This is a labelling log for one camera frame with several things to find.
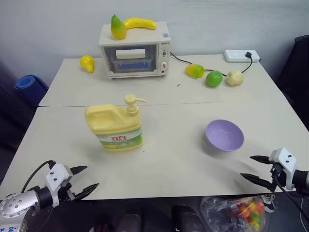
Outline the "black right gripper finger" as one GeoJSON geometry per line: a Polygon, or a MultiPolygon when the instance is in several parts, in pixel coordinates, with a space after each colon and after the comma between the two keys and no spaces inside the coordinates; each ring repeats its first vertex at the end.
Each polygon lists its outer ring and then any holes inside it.
{"type": "Polygon", "coordinates": [[[275,189],[276,189],[276,184],[275,183],[271,183],[271,182],[269,182],[267,180],[263,180],[260,177],[255,176],[253,174],[241,173],[240,175],[242,177],[244,177],[245,179],[247,179],[248,181],[250,181],[250,182],[252,182],[252,183],[254,183],[256,185],[259,185],[259,186],[267,188],[271,192],[274,192],[275,189]]]}
{"type": "Polygon", "coordinates": [[[250,156],[251,159],[257,161],[257,162],[260,162],[260,163],[264,163],[264,164],[270,164],[270,161],[269,161],[269,157],[268,156],[259,156],[259,155],[256,155],[256,156],[250,156]]]}

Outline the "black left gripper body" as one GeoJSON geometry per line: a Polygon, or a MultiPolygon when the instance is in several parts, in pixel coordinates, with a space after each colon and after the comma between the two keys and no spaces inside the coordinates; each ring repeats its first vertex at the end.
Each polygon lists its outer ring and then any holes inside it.
{"type": "Polygon", "coordinates": [[[76,194],[71,191],[71,183],[70,180],[72,178],[72,175],[70,175],[67,179],[65,179],[61,185],[60,189],[58,191],[58,199],[59,201],[75,201],[76,200],[76,194]]]}

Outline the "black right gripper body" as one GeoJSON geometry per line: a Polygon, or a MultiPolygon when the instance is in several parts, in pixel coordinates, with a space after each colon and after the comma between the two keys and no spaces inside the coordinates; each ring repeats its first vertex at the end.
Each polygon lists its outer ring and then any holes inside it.
{"type": "Polygon", "coordinates": [[[270,172],[272,177],[271,191],[275,191],[275,189],[279,186],[286,186],[286,173],[284,172],[281,164],[275,163],[270,172]]]}

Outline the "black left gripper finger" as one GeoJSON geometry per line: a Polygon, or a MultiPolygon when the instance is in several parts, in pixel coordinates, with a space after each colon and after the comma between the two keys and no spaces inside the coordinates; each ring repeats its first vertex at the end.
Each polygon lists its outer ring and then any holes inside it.
{"type": "Polygon", "coordinates": [[[82,172],[83,170],[85,170],[87,168],[87,166],[76,166],[76,167],[71,167],[70,171],[72,172],[72,175],[76,175],[80,172],[82,172]]]}
{"type": "Polygon", "coordinates": [[[95,184],[92,184],[86,188],[84,188],[80,193],[78,193],[76,195],[76,199],[77,200],[82,200],[84,199],[85,197],[87,197],[88,195],[90,195],[96,188],[97,186],[99,185],[99,183],[95,183],[95,184]]]}

